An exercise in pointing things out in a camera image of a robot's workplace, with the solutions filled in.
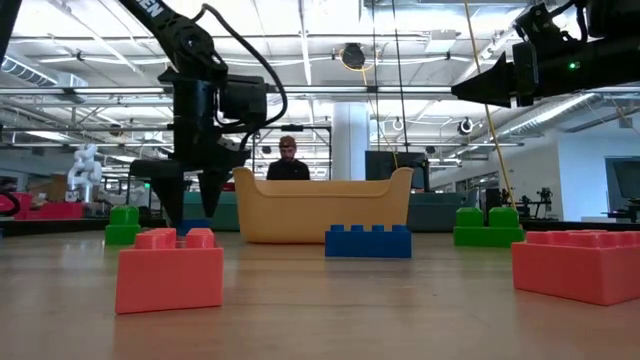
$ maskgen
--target yellow plastic bin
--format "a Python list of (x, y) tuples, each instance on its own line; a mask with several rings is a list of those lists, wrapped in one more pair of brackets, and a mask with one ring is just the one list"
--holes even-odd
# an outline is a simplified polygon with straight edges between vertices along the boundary
[(233, 176), (247, 242), (324, 244), (332, 224), (406, 224), (413, 169), (383, 181), (265, 181), (247, 168)]

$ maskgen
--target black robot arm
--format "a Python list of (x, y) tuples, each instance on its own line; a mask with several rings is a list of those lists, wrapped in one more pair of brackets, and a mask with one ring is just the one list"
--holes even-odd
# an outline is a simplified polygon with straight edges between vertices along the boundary
[(217, 86), (227, 81), (228, 67), (216, 52), (211, 35), (167, 6), (162, 0), (119, 0), (155, 36), (180, 73), (209, 79)]
[[(250, 152), (249, 137), (281, 118), (287, 110), (284, 86), (267, 61), (209, 5), (188, 19), (161, 0), (119, 0), (153, 33), (172, 63), (158, 78), (173, 84), (174, 153), (170, 160), (137, 160), (130, 175), (148, 177), (171, 223), (183, 219), (184, 172), (196, 171), (205, 216), (213, 216), (222, 185), (234, 167), (244, 166)], [(206, 12), (239, 41), (271, 75), (282, 96), (282, 110), (267, 120), (267, 85), (257, 76), (228, 74), (228, 67), (216, 52), (211, 35), (196, 22)], [(218, 112), (225, 118), (222, 122)], [(226, 140), (224, 134), (244, 134), (240, 144)]]
[[(559, 29), (553, 18), (576, 7), (580, 38)], [(640, 80), (640, 2), (568, 0), (549, 11), (531, 7), (515, 21), (524, 42), (513, 46), (513, 62), (503, 54), (490, 70), (457, 84), (461, 100), (510, 107), (536, 99)], [(588, 41), (589, 36), (596, 38)]]

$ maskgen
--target blue lego brick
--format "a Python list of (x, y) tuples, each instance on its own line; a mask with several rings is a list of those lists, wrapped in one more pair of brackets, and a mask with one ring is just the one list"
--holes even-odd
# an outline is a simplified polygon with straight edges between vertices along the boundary
[(185, 219), (180, 225), (176, 226), (176, 234), (178, 236), (187, 236), (191, 229), (210, 228), (211, 220), (209, 219)]
[(405, 225), (393, 225), (385, 231), (384, 225), (374, 225), (364, 231), (362, 225), (331, 225), (325, 233), (324, 255), (326, 257), (370, 257), (410, 259), (412, 253), (411, 232)]

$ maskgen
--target green lego brick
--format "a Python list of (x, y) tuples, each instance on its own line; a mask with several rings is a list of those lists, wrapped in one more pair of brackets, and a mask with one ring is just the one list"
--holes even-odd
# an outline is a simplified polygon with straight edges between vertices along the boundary
[(514, 208), (493, 208), (489, 211), (489, 227), (520, 228), (518, 212)]
[(478, 208), (460, 208), (456, 211), (456, 226), (484, 226), (482, 210)]
[(109, 224), (111, 225), (138, 225), (140, 211), (135, 206), (116, 206), (111, 209)]
[(107, 225), (104, 229), (105, 245), (133, 245), (140, 225)]
[(512, 243), (524, 241), (524, 230), (456, 226), (453, 239), (456, 246), (510, 248)]

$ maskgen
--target black shirt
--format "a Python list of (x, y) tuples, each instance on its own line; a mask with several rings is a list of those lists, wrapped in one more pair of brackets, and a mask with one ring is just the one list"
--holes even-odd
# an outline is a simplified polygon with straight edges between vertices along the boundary
[(309, 175), (309, 167), (302, 161), (280, 159), (269, 165), (267, 180), (311, 180), (311, 176)]

